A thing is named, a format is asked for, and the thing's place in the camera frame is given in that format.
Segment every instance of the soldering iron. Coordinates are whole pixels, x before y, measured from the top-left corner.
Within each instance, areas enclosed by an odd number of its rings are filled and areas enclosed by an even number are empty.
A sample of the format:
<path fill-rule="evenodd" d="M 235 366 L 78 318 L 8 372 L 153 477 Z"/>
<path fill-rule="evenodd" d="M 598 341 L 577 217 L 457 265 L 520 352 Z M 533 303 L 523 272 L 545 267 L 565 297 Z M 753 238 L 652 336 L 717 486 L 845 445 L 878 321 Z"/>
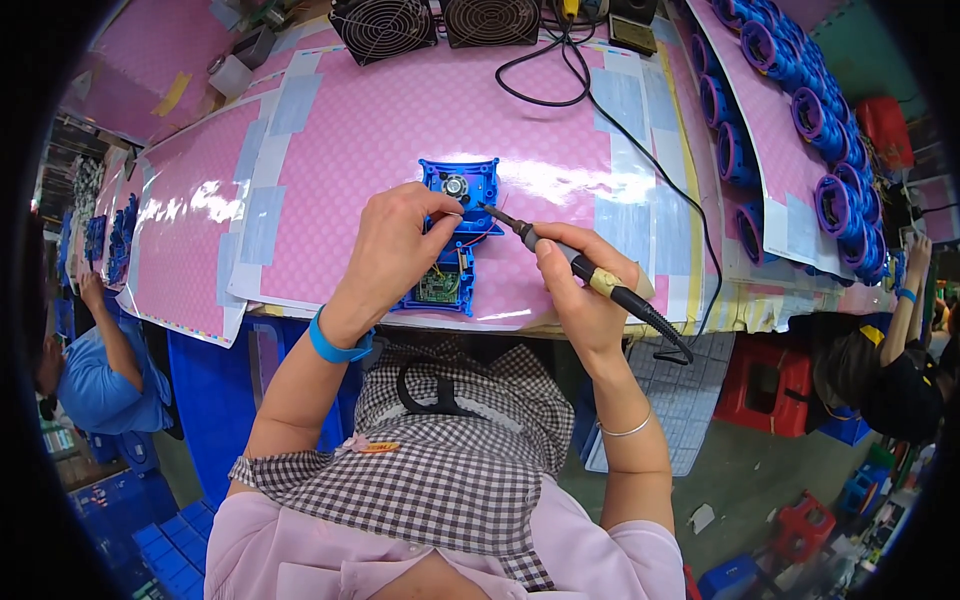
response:
<path fill-rule="evenodd" d="M 479 204 L 484 210 L 490 213 L 493 218 L 509 226 L 514 233 L 519 235 L 527 250 L 530 252 L 537 251 L 537 242 L 539 242 L 540 237 L 534 231 L 533 224 L 509 217 L 489 204 Z M 561 242 L 554 241 L 554 243 L 560 248 L 560 252 L 566 256 L 566 260 L 570 263 L 570 269 L 574 275 L 582 279 L 597 293 L 603 294 L 625 308 L 627 312 L 633 316 L 650 324 L 660 335 L 670 340 L 670 343 L 676 346 L 685 356 L 685 359 L 675 356 L 674 354 L 676 352 L 671 350 L 668 352 L 658 352 L 654 355 L 654 358 L 670 361 L 678 365 L 689 365 L 693 362 L 693 352 L 686 346 L 680 334 L 673 328 L 673 325 L 671 325 L 662 314 L 657 312 L 657 309 L 654 308 L 650 302 L 638 296 L 636 292 L 627 287 L 618 276 L 594 265 L 582 252 L 570 248 L 567 244 Z"/>

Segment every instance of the blue wristband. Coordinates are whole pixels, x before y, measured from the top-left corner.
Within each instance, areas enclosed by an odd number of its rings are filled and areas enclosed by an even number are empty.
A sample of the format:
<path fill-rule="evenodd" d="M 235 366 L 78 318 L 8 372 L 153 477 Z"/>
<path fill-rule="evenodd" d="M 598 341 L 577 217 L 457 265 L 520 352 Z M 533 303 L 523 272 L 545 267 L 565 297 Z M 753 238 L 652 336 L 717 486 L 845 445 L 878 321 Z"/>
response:
<path fill-rule="evenodd" d="M 914 304 L 917 303 L 917 295 L 905 287 L 901 287 L 899 290 L 897 290 L 897 298 L 907 298 Z"/>
<path fill-rule="evenodd" d="M 320 313 L 322 312 L 324 312 L 324 308 L 321 306 L 320 310 L 317 311 L 317 316 L 310 320 L 309 331 L 310 343 L 313 344 L 313 349 L 321 355 L 323 360 L 328 363 L 352 363 L 373 352 L 373 329 L 360 338 L 356 348 L 344 350 L 330 344 L 324 337 L 324 333 L 320 331 Z"/>

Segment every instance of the white plastic bottle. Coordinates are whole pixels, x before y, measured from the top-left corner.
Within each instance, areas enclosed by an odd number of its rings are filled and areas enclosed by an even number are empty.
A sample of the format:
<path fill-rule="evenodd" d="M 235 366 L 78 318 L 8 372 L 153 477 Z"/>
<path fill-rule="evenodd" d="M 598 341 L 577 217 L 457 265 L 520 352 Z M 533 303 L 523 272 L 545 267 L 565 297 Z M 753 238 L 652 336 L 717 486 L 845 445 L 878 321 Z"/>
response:
<path fill-rule="evenodd" d="M 233 54 L 217 57 L 207 68 L 210 74 L 210 85 L 227 97 L 227 100 L 238 98 L 247 91 L 253 72 Z"/>

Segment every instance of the black and white gingham fabric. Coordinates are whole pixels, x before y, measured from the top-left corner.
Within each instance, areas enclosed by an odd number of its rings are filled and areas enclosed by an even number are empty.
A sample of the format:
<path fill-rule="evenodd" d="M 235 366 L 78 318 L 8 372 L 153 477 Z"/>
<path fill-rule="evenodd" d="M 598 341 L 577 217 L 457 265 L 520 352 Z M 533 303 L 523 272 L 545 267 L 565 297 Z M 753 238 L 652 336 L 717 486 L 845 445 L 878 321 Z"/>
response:
<path fill-rule="evenodd" d="M 402 410 L 396 376 L 423 355 L 444 364 L 411 367 L 410 396 L 421 404 L 436 401 L 439 374 L 454 382 L 458 405 L 485 419 Z M 527 347 L 485 368 L 449 342 L 390 346 L 367 375 L 356 430 L 371 442 L 396 442 L 397 450 L 240 457 L 230 477 L 307 515 L 496 557 L 528 591 L 550 590 L 553 582 L 534 551 L 530 514 L 543 474 L 556 477 L 563 467 L 572 428 L 569 403 Z"/>

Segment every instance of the cooling fan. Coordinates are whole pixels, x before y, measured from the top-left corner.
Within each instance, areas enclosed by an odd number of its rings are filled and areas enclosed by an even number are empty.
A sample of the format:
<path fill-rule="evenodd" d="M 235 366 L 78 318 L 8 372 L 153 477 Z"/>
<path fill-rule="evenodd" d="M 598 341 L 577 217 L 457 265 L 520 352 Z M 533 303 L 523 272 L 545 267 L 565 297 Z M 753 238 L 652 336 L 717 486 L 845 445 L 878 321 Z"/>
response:
<path fill-rule="evenodd" d="M 360 66 L 437 45 L 428 0 L 334 1 L 329 18 Z"/>
<path fill-rule="evenodd" d="M 537 0 L 440 0 L 451 48 L 534 45 Z"/>

